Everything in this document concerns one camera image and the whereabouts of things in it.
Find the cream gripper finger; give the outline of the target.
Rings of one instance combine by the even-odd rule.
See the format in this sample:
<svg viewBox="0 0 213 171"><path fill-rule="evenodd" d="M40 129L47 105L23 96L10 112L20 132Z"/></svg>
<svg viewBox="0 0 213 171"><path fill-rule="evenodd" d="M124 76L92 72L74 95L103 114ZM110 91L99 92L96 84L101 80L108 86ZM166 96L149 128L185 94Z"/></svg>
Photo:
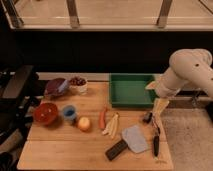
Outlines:
<svg viewBox="0 0 213 171"><path fill-rule="evenodd" d="M159 116L163 110L169 105L169 100L166 98L156 98L152 109L153 117Z"/></svg>

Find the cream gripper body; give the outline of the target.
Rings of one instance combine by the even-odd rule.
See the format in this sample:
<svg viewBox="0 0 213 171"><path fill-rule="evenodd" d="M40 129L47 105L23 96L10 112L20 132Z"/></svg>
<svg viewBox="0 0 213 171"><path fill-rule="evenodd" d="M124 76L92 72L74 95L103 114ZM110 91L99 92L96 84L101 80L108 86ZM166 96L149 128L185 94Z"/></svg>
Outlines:
<svg viewBox="0 0 213 171"><path fill-rule="evenodd" d="M168 98L169 90L159 81L151 81L145 86L146 90L154 90L160 98Z"/></svg>

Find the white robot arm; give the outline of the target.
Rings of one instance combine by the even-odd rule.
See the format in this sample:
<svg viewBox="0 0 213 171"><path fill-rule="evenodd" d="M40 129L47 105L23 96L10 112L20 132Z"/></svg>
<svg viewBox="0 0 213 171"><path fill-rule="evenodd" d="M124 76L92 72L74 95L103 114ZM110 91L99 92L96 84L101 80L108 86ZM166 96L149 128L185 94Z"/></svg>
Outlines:
<svg viewBox="0 0 213 171"><path fill-rule="evenodd" d="M213 100L213 55L206 49L180 49L169 58L168 69L145 87L154 90L161 99L176 96L191 83Z"/></svg>

